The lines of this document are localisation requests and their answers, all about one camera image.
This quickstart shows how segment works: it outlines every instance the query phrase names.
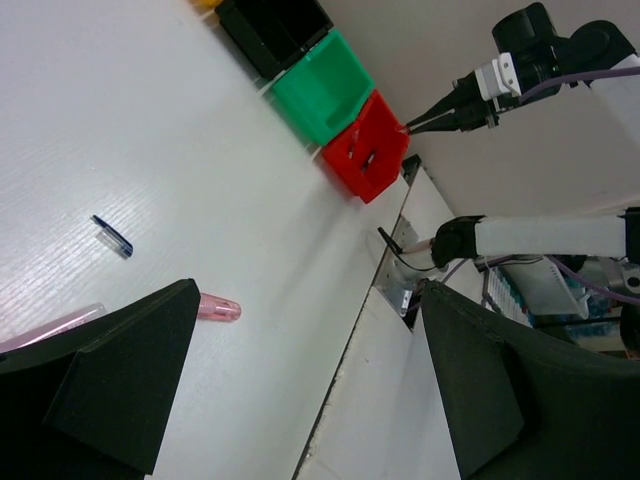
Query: dark blue pen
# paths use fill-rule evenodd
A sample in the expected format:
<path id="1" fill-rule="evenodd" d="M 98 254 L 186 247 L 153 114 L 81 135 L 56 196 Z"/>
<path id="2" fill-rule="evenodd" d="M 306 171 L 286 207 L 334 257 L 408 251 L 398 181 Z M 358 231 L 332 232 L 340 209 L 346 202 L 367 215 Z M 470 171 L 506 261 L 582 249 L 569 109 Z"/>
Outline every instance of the dark blue pen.
<path id="1" fill-rule="evenodd" d="M 96 224 L 98 224 L 104 230 L 104 233 L 109 235 L 109 237 L 111 237 L 115 242 L 118 243 L 118 245 L 120 246 L 120 251 L 125 257 L 130 258 L 133 255 L 133 245 L 131 245 L 131 243 L 126 238 L 120 235 L 120 233 L 118 233 L 115 228 L 113 228 L 97 215 L 93 215 L 91 217 L 91 220 L 96 222 Z"/>

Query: red bin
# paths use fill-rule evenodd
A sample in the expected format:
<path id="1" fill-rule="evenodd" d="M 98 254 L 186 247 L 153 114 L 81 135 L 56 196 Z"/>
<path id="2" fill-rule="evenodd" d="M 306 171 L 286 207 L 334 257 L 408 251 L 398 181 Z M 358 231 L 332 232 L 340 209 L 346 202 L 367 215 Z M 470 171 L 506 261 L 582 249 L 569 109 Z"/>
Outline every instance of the red bin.
<path id="1" fill-rule="evenodd" d="M 322 156 L 354 195 L 370 203 L 398 178 L 408 148 L 404 125 L 374 90 L 355 123 Z"/>

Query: storage container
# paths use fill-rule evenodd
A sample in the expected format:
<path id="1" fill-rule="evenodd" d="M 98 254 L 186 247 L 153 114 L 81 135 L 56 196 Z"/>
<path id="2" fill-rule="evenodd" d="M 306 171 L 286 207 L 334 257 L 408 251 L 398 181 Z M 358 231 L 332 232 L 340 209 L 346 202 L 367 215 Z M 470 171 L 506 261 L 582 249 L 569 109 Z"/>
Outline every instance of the storage container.
<path id="1" fill-rule="evenodd" d="M 349 190 L 369 203 L 396 180 L 408 148 L 409 135 L 376 90 L 322 156 Z"/>
<path id="2" fill-rule="evenodd" d="M 289 120 L 324 146 L 355 121 L 373 88 L 367 71 L 334 30 L 274 84 L 273 93 Z"/>
<path id="3" fill-rule="evenodd" d="M 333 26 L 315 0 L 224 0 L 216 13 L 269 80 L 300 60 Z"/>

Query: table surface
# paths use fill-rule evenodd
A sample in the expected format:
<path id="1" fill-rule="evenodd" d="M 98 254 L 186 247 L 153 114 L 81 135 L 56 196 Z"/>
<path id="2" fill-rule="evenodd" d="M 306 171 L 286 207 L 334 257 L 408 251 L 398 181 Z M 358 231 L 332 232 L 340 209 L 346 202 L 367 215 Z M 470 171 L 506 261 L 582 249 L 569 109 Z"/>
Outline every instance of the table surface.
<path id="1" fill-rule="evenodd" d="M 346 196 L 186 0 L 0 18 L 0 341 L 195 278 L 244 313 L 197 323 L 153 478 L 290 478 L 407 186 Z"/>

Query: wall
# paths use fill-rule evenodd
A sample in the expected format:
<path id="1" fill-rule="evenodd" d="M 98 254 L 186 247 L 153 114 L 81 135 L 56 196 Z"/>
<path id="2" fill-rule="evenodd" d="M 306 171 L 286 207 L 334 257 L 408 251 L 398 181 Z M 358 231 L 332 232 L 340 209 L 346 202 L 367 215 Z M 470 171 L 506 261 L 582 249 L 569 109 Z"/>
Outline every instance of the wall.
<path id="1" fill-rule="evenodd" d="M 401 121 L 494 57 L 491 29 L 525 0 L 320 0 Z M 558 33 L 597 19 L 640 46 L 638 0 L 547 0 Z M 494 130 L 414 137 L 457 214 L 584 212 L 640 197 L 640 149 L 584 86 L 505 115 Z"/>

